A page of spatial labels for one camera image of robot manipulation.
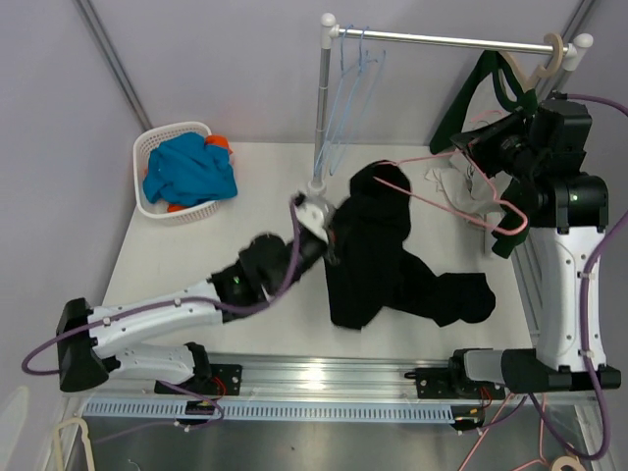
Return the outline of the black t shirt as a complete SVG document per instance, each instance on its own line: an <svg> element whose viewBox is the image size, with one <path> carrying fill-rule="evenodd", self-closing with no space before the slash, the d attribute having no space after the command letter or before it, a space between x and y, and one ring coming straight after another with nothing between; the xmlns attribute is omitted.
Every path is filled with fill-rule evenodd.
<svg viewBox="0 0 628 471"><path fill-rule="evenodd" d="M376 161L349 181L349 196L332 223L334 261L325 274L334 325L360 331L383 308L430 319L439 327L479 324L496 296L482 273L435 274L406 251L411 232L410 181L397 166Z"/></svg>

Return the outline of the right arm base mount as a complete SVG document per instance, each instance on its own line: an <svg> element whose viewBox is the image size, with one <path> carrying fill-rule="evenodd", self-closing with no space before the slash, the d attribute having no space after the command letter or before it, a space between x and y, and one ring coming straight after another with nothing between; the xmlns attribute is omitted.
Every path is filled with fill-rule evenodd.
<svg viewBox="0 0 628 471"><path fill-rule="evenodd" d="M452 367L419 367L403 377L415 384L420 399L505 399L504 388L468 379Z"/></svg>

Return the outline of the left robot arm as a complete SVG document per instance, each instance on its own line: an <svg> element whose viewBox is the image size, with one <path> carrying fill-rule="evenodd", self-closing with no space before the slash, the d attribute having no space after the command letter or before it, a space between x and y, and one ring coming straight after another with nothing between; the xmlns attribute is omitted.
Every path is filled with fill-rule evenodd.
<svg viewBox="0 0 628 471"><path fill-rule="evenodd" d="M195 342L168 348L149 340L266 310L329 253L334 240L329 230L315 235L306 228L291 241L262 234L233 265L175 293L109 307L92 307L83 297L68 301L56 330L61 391L80 393L129 378L154 381L157 393L168 384L202 393L212 373L205 348Z"/></svg>

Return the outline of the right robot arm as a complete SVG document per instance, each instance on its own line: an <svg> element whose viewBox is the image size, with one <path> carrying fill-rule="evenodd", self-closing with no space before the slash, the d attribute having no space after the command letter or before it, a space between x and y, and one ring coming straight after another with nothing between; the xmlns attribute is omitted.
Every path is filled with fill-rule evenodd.
<svg viewBox="0 0 628 471"><path fill-rule="evenodd" d="M582 171L592 126L585 105L565 98L522 109L451 143L488 176L510 175L523 190L518 203L528 236L541 249L542 324L528 349L467 349L446 373L457 396L482 382L514 393L616 390L621 373L608 365L599 323L599 245L608 225L602 178Z"/></svg>

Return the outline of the beige wooden hanger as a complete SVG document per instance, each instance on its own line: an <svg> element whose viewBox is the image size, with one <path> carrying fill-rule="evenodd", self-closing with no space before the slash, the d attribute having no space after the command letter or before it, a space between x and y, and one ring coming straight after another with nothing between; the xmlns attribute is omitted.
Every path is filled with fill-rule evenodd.
<svg viewBox="0 0 628 471"><path fill-rule="evenodd" d="M562 37L557 33L547 33L544 44L550 47L549 61L546 65L539 63L530 75L526 75L518 60L509 51L500 51L500 56L512 70L514 77L524 92L535 89L541 79L554 76L562 64L565 53Z"/></svg>

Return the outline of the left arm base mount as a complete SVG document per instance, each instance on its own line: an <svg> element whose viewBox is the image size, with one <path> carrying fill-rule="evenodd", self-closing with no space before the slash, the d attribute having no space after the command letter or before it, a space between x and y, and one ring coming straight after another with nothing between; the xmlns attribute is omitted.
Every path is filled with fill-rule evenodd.
<svg viewBox="0 0 628 471"><path fill-rule="evenodd" d="M171 378L167 381L188 392L199 393L208 396L238 396L240 390L242 366L240 364L210 363L208 368L200 373L194 373L192 369L184 368L182 373L176 373L175 379L183 379L183 382L175 382Z"/></svg>

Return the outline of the orange t shirt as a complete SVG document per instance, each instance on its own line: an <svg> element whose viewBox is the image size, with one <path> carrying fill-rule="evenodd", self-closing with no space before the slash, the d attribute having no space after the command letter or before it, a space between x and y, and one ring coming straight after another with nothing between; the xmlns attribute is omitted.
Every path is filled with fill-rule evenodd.
<svg viewBox="0 0 628 471"><path fill-rule="evenodd" d="M168 212L176 213L210 201L237 195L233 152L221 135L208 135L202 140L188 134L175 145L175 173L171 177Z"/></svg>

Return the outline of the pink wire hanger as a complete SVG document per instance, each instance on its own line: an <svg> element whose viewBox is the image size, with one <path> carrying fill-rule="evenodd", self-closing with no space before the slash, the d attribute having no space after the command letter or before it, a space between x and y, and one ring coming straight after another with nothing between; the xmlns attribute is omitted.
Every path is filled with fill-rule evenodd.
<svg viewBox="0 0 628 471"><path fill-rule="evenodd" d="M423 157L386 161L386 166L401 168L411 163L445 159L446 165L434 167L425 174L425 180L436 187L445 201L439 203L404 189L381 177L375 181L393 190L458 216L468 223L502 236L518 236L529 227L529 219L513 203L502 197L512 183L512 177L501 172L487 176L471 158L455 149Z"/></svg>

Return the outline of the green and white t shirt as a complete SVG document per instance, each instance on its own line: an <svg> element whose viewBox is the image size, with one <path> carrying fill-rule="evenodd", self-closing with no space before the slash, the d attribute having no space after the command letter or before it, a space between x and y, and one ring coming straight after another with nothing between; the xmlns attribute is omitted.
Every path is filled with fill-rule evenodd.
<svg viewBox="0 0 628 471"><path fill-rule="evenodd" d="M491 152L484 152L481 149L479 138L477 136L472 136L466 140L455 138L461 134L471 99L486 77L493 79L497 101L505 111L515 114L523 112L527 117L536 111L538 106L536 92L523 89L513 68L506 60L506 54L504 52L485 51L449 109L445 112L445 116L430 141L430 151L438 154L454 146L470 157L485 176L493 177L502 171L502 167L497 164L497 160ZM505 216L496 230L492 232L492 236L496 238L492 252L507 259L515 247L525 241L529 230L525 228L516 235L508 235L507 232L518 229L523 223L521 215L529 212L524 208L523 189L518 181L513 180L506 190L500 193L500 197L505 201L502 206L505 210Z"/></svg>

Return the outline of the light blue wire hanger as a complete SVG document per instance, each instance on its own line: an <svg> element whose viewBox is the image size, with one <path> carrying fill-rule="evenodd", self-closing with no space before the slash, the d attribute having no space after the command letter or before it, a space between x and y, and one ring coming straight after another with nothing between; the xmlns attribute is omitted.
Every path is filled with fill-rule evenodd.
<svg viewBox="0 0 628 471"><path fill-rule="evenodd" d="M382 79L387 51L372 54L364 45L369 30L368 26L360 30L353 58L345 53L348 34L340 36L340 78L331 117L324 130L323 150L318 157L324 177L332 177L340 168L348 146L354 142L367 115L375 88Z"/></svg>
<svg viewBox="0 0 628 471"><path fill-rule="evenodd" d="M368 54L359 42L353 58L348 56L346 43L353 25L334 24L322 27L322 48L318 102L315 127L313 176L322 180L332 176L340 164L340 149L348 145L353 103L367 69ZM338 80L330 97L333 46L338 47Z"/></svg>

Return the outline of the blue t shirt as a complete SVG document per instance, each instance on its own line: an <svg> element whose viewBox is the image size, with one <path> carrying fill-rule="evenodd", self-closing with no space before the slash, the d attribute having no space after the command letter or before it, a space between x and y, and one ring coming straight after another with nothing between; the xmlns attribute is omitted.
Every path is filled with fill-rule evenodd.
<svg viewBox="0 0 628 471"><path fill-rule="evenodd" d="M237 196L232 150L228 140L186 132L161 142L148 158L142 190L155 204L193 207Z"/></svg>

